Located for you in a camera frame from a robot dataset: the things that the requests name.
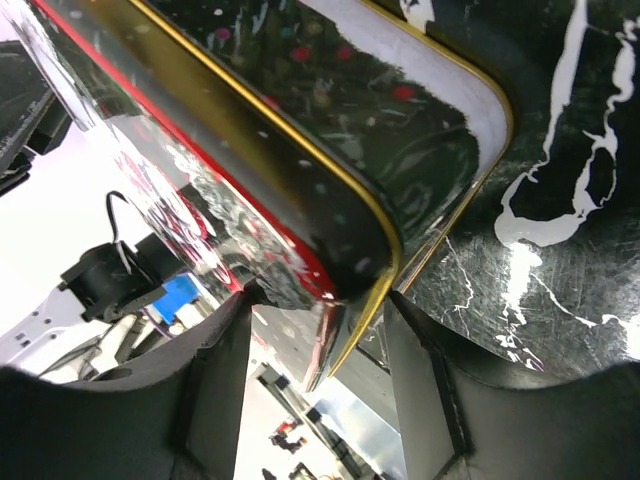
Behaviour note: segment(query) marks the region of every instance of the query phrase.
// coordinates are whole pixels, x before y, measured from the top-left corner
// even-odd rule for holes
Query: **white marble veining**
[[[467,291],[469,292],[469,294],[467,295],[467,298],[465,300],[464,305],[463,304],[454,305],[452,309],[445,310],[442,313],[442,317],[444,317],[449,311],[457,312],[458,316],[460,317],[460,321],[462,322],[462,324],[464,325],[464,327],[466,329],[467,337],[469,337],[469,326],[467,325],[464,317],[462,316],[462,310],[468,310],[469,309],[469,307],[471,306],[471,302],[473,301],[473,299],[475,297],[475,292],[473,290],[473,285],[471,284],[471,279],[469,278],[469,273],[464,268],[464,265],[463,265],[462,261],[460,260],[460,257],[458,256],[458,252],[456,252],[455,248],[453,248],[451,240],[449,239],[449,237],[445,237],[445,241],[447,242],[447,246],[449,247],[449,250],[451,250],[451,254],[453,255],[453,258],[454,258],[454,260],[456,262],[456,265],[458,266],[458,268],[462,272],[462,275],[464,276],[464,286],[467,289]]]
[[[530,252],[528,246],[520,243],[522,240],[525,240],[540,247],[547,247],[564,242],[576,233],[580,225],[587,220],[590,213],[604,208],[606,203],[612,198],[617,185],[616,165],[618,137],[614,128],[609,123],[609,118],[611,114],[616,111],[617,105],[627,102],[635,91],[633,76],[636,71],[636,58],[632,42],[637,40],[635,31],[640,28],[640,18],[636,20],[625,20],[621,31],[616,34],[616,38],[620,42],[620,50],[618,51],[611,73],[611,83],[618,91],[606,100],[606,110],[602,118],[604,134],[599,135],[586,131],[583,132],[593,143],[591,146],[591,155],[585,160],[584,168],[574,184],[572,201],[574,212],[559,215],[550,220],[539,221],[525,217],[517,217],[511,208],[511,201],[523,182],[538,183],[536,173],[540,169],[544,168],[551,161],[562,161],[562,158],[552,157],[551,149],[558,136],[557,126],[559,119],[565,109],[571,104],[573,84],[583,48],[584,36],[588,28],[587,2],[586,0],[577,0],[571,19],[567,25],[564,50],[556,65],[553,76],[550,120],[547,134],[542,144],[544,157],[528,172],[522,173],[507,188],[502,198],[503,212],[496,219],[494,225],[498,240],[512,252],[510,280],[508,282],[507,292],[504,295],[506,304],[503,315],[506,320],[506,314],[511,310],[520,324],[524,325],[526,323],[526,318],[523,313],[525,309],[522,307],[521,301],[529,290],[530,280],[533,279],[545,290],[550,301],[561,312],[589,328],[605,325],[610,320],[617,320],[618,324],[627,332],[627,351],[629,356],[631,358],[640,358],[640,326],[636,325],[634,321],[640,321],[640,317],[634,317],[632,321],[623,321],[615,315],[605,314],[602,315],[601,322],[595,322],[571,312],[561,303],[543,279],[535,273],[535,267],[542,265],[541,258],[537,254]],[[588,187],[591,180],[591,165],[600,150],[606,151],[612,159],[611,187],[602,198],[594,199],[589,194]],[[510,336],[515,335],[517,332],[517,325],[508,322],[507,330],[507,335],[498,335],[496,339],[503,347],[511,348],[513,347],[513,342],[510,341]],[[518,355],[512,354],[512,352],[509,352],[508,355],[514,361],[521,360]]]
[[[519,240],[528,240],[538,246],[546,247],[564,242],[571,238],[582,225],[589,214],[604,208],[611,199],[617,185],[616,163],[618,138],[615,130],[609,124],[609,117],[616,110],[616,105],[628,101],[634,93],[633,75],[636,71],[636,59],[631,42],[636,40],[634,31],[638,28],[638,20],[625,20],[623,30],[616,34],[620,41],[615,66],[611,74],[611,82],[618,89],[618,93],[611,95],[606,101],[603,114],[604,135],[583,132],[593,143],[591,156],[585,160],[584,168],[575,181],[573,189],[573,213],[564,213],[549,220],[532,220],[516,216],[511,201],[520,185],[529,181],[538,183],[535,174],[549,162],[561,162],[562,158],[552,158],[551,148],[557,136],[556,127],[564,109],[571,103],[571,92],[582,51],[584,35],[589,27],[586,0],[576,1],[571,20],[567,26],[565,44],[560,60],[556,66],[551,87],[551,111],[547,135],[542,145],[544,158],[534,165],[528,172],[522,173],[504,193],[502,198],[503,212],[494,224],[498,240],[509,247]],[[611,188],[600,199],[592,198],[588,192],[591,179],[591,165],[599,150],[606,150],[612,159]]]

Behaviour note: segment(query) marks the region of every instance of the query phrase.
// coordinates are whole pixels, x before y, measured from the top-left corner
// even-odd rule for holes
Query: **gold rim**
[[[498,153],[496,160],[493,162],[491,167],[489,167],[489,169],[478,179],[475,186],[467,193],[467,195],[462,200],[462,202],[460,202],[460,205],[458,205],[458,207],[453,211],[453,213],[449,217],[449,220],[445,223],[442,229],[442,233],[438,236],[436,241],[431,245],[425,244],[422,248],[420,248],[411,257],[411,259],[407,262],[407,264],[404,266],[404,268],[398,275],[398,278],[401,279],[401,282],[402,282],[398,286],[398,290],[401,293],[406,293],[406,291],[411,287],[413,282],[415,282],[415,280],[418,278],[420,273],[422,273],[422,271],[426,267],[429,260],[431,260],[431,257],[433,256],[434,252],[438,249],[440,245],[442,245],[442,242],[444,242],[445,238],[447,237],[447,235],[449,234],[453,226],[456,224],[456,222],[458,221],[462,213],[466,210],[466,208],[469,206],[471,201],[474,199],[474,197],[480,190],[480,187],[484,185],[489,175],[493,172],[494,168],[496,167],[500,159],[506,153],[507,149],[509,148],[509,145],[511,145],[511,141],[513,140],[513,135],[515,131],[515,118],[514,118],[513,110],[511,109],[511,104],[509,102],[509,98],[507,97],[507,94],[504,92],[502,87],[500,87],[500,85],[493,78],[487,75],[485,72],[483,72],[482,70],[480,70],[479,68],[477,68],[475,65],[468,62],[464,58],[460,57],[459,55],[453,53],[452,51],[447,49],[447,47],[443,46],[442,44],[438,43],[432,38],[429,38],[417,28],[409,25],[408,23],[399,19],[398,17],[388,12],[384,8],[373,3],[371,0],[360,0],[360,2],[366,7],[376,12],[378,15],[383,16],[388,21],[398,26],[408,34],[417,38],[428,47],[436,50],[438,53],[443,55],[448,60],[451,60],[453,63],[455,63],[459,67],[463,68],[467,72],[471,73],[472,75],[482,80],[493,91],[494,95],[498,98],[498,100],[502,104],[502,108],[504,109],[505,116],[507,119],[507,141],[502,147],[502,150],[500,150],[500,153]],[[409,270],[412,270],[411,275],[406,280],[402,280],[402,277]]]
[[[274,112],[267,104],[265,104],[257,95],[251,92],[248,88],[238,82],[232,75],[225,71],[222,67],[216,64],[208,55],[200,51],[191,42],[189,42],[184,36],[178,32],[173,26],[162,19],[151,8],[145,5],[140,0],[129,0],[138,10],[152,20],[158,27],[160,27],[165,33],[173,38],[179,45],[185,50],[196,57],[200,62],[211,69],[217,76],[229,84],[234,90],[240,93],[251,105],[253,105],[258,111],[265,115],[269,120],[275,123],[279,128],[284,130],[291,138],[293,138],[299,145],[305,148],[311,155],[314,156],[320,163],[328,168],[334,175],[338,176],[344,183],[346,183],[358,196],[367,204],[372,210],[378,222],[380,223],[383,231],[387,235],[389,240],[389,247],[391,250],[391,265],[375,282],[369,299],[367,300],[363,311],[360,315],[360,319],[356,324],[353,332],[349,336],[345,347],[335,361],[335,364],[329,372],[329,376],[333,376],[335,372],[342,366],[347,356],[356,347],[358,341],[366,331],[367,327],[371,323],[371,320],[375,316],[376,312],[382,305],[387,292],[391,289],[394,280],[398,277],[402,266],[403,259],[403,247],[402,241],[393,226],[393,222],[383,209],[383,207],[376,201],[376,199],[367,191],[355,178],[353,178],[348,172],[346,172],[341,166],[334,162],[329,156],[327,156],[322,150],[316,147],[313,143],[305,138],[305,136],[299,132],[295,127],[289,124],[280,115]]]
[[[436,50],[439,54],[443,55],[448,60],[452,61],[454,64],[460,66],[467,72],[479,78],[483,83],[485,83],[499,98],[500,102],[503,104],[503,108],[505,110],[505,114],[507,116],[507,124],[508,124],[508,134],[507,134],[507,142],[498,156],[497,160],[502,156],[504,151],[507,149],[509,141],[513,135],[513,114],[511,112],[508,99],[502,89],[498,86],[498,84],[488,75],[486,75],[481,70],[474,67],[471,63],[465,61],[462,57],[457,54],[449,51],[446,47],[441,44],[435,42],[434,40],[425,37],[420,31],[414,29],[408,24],[404,23],[400,19],[392,16],[385,10],[381,9],[377,5],[372,4],[369,0],[362,0],[363,3],[377,12],[378,14],[384,16],[387,20],[391,21],[399,28],[403,29],[405,32],[410,35],[416,37],[418,40],[422,41],[426,46]],[[351,351],[356,347],[358,341],[366,331],[367,327],[371,323],[371,320],[374,318],[376,313],[378,312],[380,306],[382,305],[384,298],[387,292],[392,288],[393,282],[399,278],[402,274],[406,273],[408,269],[413,264],[420,259],[419,263],[414,270],[414,273],[411,276],[410,283],[412,283],[415,278],[418,276],[420,271],[424,268],[424,265],[429,260],[433,251],[439,246],[446,236],[446,232],[451,228],[453,223],[460,216],[464,208],[469,204],[475,192],[479,186],[484,182],[486,177],[488,176],[487,172],[480,181],[477,183],[476,188],[473,192],[471,192],[462,204],[456,209],[454,216],[447,223],[443,234],[439,237],[438,241],[428,250],[426,255],[422,257],[424,254],[426,247],[419,250],[413,258],[408,262],[407,266],[402,270],[402,262],[403,262],[403,246],[401,239],[396,231],[392,220],[389,218],[389,215],[386,213],[385,209],[379,204],[379,202],[375,199],[375,197],[369,192],[366,188],[364,188],[355,178],[353,178],[346,170],[344,170],[340,165],[338,165],[334,160],[332,160],[327,154],[325,154],[320,148],[310,142],[304,134],[298,131],[293,125],[291,125],[287,120],[282,118],[277,112],[272,110],[259,96],[249,90],[242,83],[238,82],[231,74],[229,74],[226,70],[224,70],[220,65],[218,65],[213,59],[211,59],[207,54],[202,52],[196,46],[194,46],[191,42],[189,42],[179,31],[177,31],[172,25],[166,22],[162,17],[155,13],[154,10],[149,8],[147,5],[143,3],[142,0],[129,0],[128,3],[136,8],[142,15],[147,17],[151,22],[153,22],[162,32],[168,35],[173,41],[175,41],[179,46],[181,46],[185,51],[191,54],[198,62],[203,64],[205,67],[210,69],[213,73],[216,74],[220,79],[222,79],[225,83],[231,86],[235,91],[237,91],[240,95],[242,95],[246,101],[248,101],[254,108],[256,108],[260,113],[266,116],[271,122],[277,125],[280,129],[282,129],[289,137],[294,139],[301,147],[307,150],[311,155],[314,156],[316,160],[318,160],[321,164],[323,164],[329,171],[331,171],[334,175],[338,176],[345,184],[347,184],[371,209],[374,213],[378,222],[380,223],[385,235],[388,238],[389,246],[391,250],[391,264],[389,268],[380,276],[380,278],[376,281],[371,292],[369,294],[369,298],[363,308],[363,311],[360,315],[360,319],[358,320],[353,332],[351,333],[349,339],[343,350],[340,352],[338,358],[336,359],[331,371],[329,372],[329,376],[333,376],[335,372],[342,366],[345,359],[351,353]]]

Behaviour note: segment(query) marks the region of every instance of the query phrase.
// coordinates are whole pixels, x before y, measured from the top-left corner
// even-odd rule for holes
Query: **white wall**
[[[24,318],[87,249],[111,240],[108,191],[120,172],[72,126],[62,146],[37,158],[32,177],[0,198],[0,334]],[[150,233],[137,211],[116,200],[121,236]]]

